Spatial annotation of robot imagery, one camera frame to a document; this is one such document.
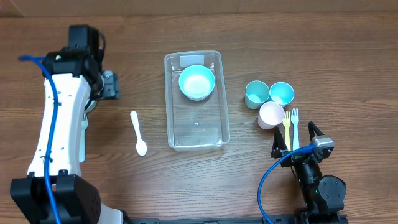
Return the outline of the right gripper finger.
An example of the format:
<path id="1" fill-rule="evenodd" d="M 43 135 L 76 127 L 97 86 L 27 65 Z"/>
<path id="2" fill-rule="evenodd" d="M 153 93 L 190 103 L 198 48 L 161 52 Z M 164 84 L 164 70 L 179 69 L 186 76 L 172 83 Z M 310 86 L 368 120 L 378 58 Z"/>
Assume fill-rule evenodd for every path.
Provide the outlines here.
<path id="1" fill-rule="evenodd" d="M 317 128 L 314 122 L 310 121 L 308 123 L 308 131 L 310 135 L 310 139 L 314 138 L 315 136 L 322 136 L 323 133 Z"/>
<path id="2" fill-rule="evenodd" d="M 287 146 L 285 144 L 284 138 L 279 130 L 279 128 L 276 126 L 273 128 L 274 130 L 274 140 L 273 140 L 273 145 L 272 145 L 272 152 L 280 152 L 283 150 L 287 150 Z"/>

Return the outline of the white plastic spoon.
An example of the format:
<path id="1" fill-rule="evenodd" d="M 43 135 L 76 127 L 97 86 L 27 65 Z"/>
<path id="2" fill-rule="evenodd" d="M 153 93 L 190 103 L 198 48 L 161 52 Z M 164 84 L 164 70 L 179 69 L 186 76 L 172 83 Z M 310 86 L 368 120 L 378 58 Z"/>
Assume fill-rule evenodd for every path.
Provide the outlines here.
<path id="1" fill-rule="evenodd" d="M 140 156 L 145 156 L 147 153 L 147 144 L 141 138 L 141 130 L 139 126 L 139 119 L 136 111 L 130 112 L 130 118 L 132 121 L 132 125 L 136 134 L 137 142 L 136 142 L 136 151 Z"/>

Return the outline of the teal bowl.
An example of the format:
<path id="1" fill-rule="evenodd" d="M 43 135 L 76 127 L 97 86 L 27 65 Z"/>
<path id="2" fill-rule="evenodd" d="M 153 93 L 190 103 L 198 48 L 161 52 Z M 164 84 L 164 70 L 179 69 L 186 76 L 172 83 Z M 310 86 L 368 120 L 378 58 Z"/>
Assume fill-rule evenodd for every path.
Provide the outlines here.
<path id="1" fill-rule="evenodd" d="M 193 101 L 207 98 L 215 88 L 215 75 L 203 65 L 191 65 L 184 69 L 178 79 L 181 92 Z"/>

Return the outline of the light blue bowl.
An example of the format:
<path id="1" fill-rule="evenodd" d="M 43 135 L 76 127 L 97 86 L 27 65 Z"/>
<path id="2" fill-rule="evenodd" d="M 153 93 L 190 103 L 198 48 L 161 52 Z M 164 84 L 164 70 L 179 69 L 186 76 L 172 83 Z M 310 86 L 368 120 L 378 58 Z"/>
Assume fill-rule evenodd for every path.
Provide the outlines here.
<path id="1" fill-rule="evenodd" d="M 92 111 L 95 108 L 96 104 L 96 100 L 88 99 L 85 105 L 84 113 L 89 113 L 90 111 Z"/>

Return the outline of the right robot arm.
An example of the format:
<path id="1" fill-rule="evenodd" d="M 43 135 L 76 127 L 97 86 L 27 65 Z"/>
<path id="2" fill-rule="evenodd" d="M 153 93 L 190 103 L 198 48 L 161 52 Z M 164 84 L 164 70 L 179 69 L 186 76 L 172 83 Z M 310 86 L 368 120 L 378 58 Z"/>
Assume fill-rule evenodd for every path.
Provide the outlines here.
<path id="1" fill-rule="evenodd" d="M 346 215 L 340 215 L 344 209 L 346 184 L 332 175 L 323 175 L 319 163 L 328 158 L 334 149 L 331 137 L 323 134 L 313 122 L 308 123 L 312 152 L 299 152 L 289 156 L 284 138 L 278 127 L 274 128 L 274 142 L 271 157 L 286 157 L 280 165 L 295 170 L 303 194 L 305 207 L 298 208 L 293 215 L 274 218 L 277 223 L 347 224 Z"/>

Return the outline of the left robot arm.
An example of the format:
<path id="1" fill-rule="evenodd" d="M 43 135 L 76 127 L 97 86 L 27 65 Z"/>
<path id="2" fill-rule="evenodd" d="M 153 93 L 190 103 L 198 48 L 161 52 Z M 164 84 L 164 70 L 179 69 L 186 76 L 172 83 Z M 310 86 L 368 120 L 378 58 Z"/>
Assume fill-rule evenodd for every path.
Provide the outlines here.
<path id="1" fill-rule="evenodd" d="M 30 223 L 127 223 L 123 210 L 102 204 L 81 176 L 81 123 L 90 105 L 119 97 L 117 76 L 102 69 L 104 35 L 88 25 L 69 28 L 68 45 L 34 62 L 44 76 L 45 108 L 34 158 L 10 195 Z"/>

